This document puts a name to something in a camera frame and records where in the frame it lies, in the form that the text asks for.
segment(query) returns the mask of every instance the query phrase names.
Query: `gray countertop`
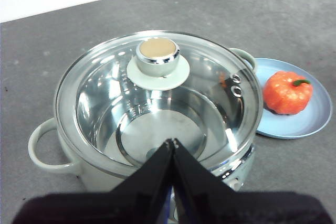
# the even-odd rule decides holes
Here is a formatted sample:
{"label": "gray countertop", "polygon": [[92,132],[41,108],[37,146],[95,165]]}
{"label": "gray countertop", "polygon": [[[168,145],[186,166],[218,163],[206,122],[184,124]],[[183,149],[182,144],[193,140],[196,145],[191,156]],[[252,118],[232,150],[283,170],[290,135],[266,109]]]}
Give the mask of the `gray countertop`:
{"label": "gray countertop", "polygon": [[[28,157],[27,142],[52,117],[62,74],[92,46],[149,29],[198,34],[305,69],[336,104],[335,13],[335,0],[101,0],[3,23],[1,223],[10,223],[33,197],[84,190],[75,176],[37,168]],[[332,117],[322,131],[297,140],[257,135],[257,155],[244,190],[311,194],[336,220],[334,126]],[[66,161],[55,132],[40,142],[43,161]]]}

